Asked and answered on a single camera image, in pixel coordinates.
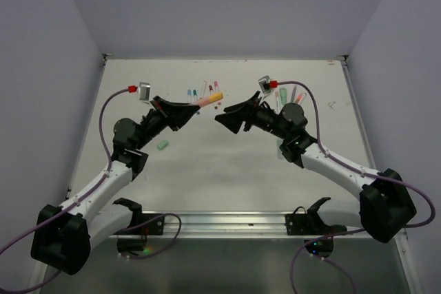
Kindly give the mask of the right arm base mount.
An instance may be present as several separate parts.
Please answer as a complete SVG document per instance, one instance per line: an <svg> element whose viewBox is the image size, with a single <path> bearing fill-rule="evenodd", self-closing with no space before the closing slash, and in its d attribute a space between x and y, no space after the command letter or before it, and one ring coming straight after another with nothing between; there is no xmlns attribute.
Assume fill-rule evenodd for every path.
<svg viewBox="0 0 441 294"><path fill-rule="evenodd" d="M293 212L285 214L287 235L311 235L320 237L327 234L345 232L347 227L341 224L329 224L320 216L320 205L314 203L308 209L297 207ZM308 244L306 250L320 258L328 258L334 250L332 238Z"/></svg>

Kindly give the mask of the orange pink highlighter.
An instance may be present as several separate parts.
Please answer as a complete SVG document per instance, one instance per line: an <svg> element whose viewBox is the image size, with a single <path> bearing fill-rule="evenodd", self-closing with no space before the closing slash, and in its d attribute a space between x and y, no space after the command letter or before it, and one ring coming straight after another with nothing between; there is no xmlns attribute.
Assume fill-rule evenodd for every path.
<svg viewBox="0 0 441 294"><path fill-rule="evenodd" d="M214 94L211 94L205 98L201 98L199 101L195 102L195 105L199 106L199 107L206 107L208 105L211 105L213 103L217 103L218 101L223 99L223 93L222 92L217 92Z"/></svg>

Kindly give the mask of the salmon cap marker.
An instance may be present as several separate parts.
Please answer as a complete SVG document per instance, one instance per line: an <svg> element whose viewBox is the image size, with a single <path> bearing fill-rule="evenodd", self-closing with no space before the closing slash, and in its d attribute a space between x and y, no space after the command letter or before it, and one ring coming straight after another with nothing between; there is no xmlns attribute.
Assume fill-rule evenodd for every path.
<svg viewBox="0 0 441 294"><path fill-rule="evenodd" d="M275 91L274 95L275 95L275 100L276 100L276 101L275 101L275 104L276 104L276 113L279 114L279 112L280 112L280 103L279 103L279 101L280 101L280 97L279 97L278 90Z"/></svg>

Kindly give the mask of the red cap marker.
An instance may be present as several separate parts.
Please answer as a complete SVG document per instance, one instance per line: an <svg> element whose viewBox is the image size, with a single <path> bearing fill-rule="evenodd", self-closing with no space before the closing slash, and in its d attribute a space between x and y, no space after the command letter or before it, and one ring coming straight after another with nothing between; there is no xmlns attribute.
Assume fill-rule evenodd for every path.
<svg viewBox="0 0 441 294"><path fill-rule="evenodd" d="M301 102L301 100L304 98L304 96L305 96L304 93L299 94L299 95L296 97L295 101L294 101L295 104L299 104L299 103Z"/></svg>

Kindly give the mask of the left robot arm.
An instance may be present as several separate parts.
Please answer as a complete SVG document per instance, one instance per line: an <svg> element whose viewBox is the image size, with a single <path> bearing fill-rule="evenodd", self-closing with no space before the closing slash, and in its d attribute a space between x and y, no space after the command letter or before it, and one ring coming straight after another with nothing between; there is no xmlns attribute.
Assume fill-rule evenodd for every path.
<svg viewBox="0 0 441 294"><path fill-rule="evenodd" d="M198 103L172 103L155 96L141 122L118 120L108 162L80 192L58 206L47 205L38 215L30 255L33 259L74 275L90 252L117 233L137 233L147 227L142 206L113 197L144 169L148 155L141 150L165 128L178 131L200 109Z"/></svg>

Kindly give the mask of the green highlighter cap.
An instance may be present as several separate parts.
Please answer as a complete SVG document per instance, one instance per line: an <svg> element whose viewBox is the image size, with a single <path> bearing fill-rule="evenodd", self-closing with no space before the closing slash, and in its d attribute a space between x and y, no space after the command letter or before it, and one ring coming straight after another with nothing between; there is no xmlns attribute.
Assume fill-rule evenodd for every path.
<svg viewBox="0 0 441 294"><path fill-rule="evenodd" d="M168 140L162 140L162 141L157 145L157 149L158 149L158 150L164 150L168 145L169 145L169 141L168 141Z"/></svg>

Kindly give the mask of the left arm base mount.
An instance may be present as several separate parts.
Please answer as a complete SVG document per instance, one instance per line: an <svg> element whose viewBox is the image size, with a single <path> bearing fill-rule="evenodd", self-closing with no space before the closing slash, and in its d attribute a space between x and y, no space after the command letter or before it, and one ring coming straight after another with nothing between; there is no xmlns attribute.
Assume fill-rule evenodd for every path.
<svg viewBox="0 0 441 294"><path fill-rule="evenodd" d="M133 251L117 249L118 256L120 258L125 258L126 260L146 260L146 259L155 257L157 255L160 255L160 254L164 253L165 251L167 251L168 249L170 249L172 246L174 246L174 244L176 243L176 241L178 239L179 234L181 233L181 229L182 229L182 226L183 226L182 218L178 214L176 214L176 213L166 212L166 213L157 214L156 216L150 218L149 220L146 220L145 222L142 222L140 224L136 224L136 225L130 226L130 227L125 228L125 229L121 229L121 232L125 233L125 232L129 232L129 231L134 231L134 230L140 229L141 233L144 234L145 231L148 229L148 227L151 224L153 224L155 222L158 222L161 218L166 218L167 216L176 218L178 220L178 229L176 230L176 234L171 239L169 244L163 246L159 250L154 251L152 253L147 253L147 254L142 253L140 255L134 253Z"/></svg>

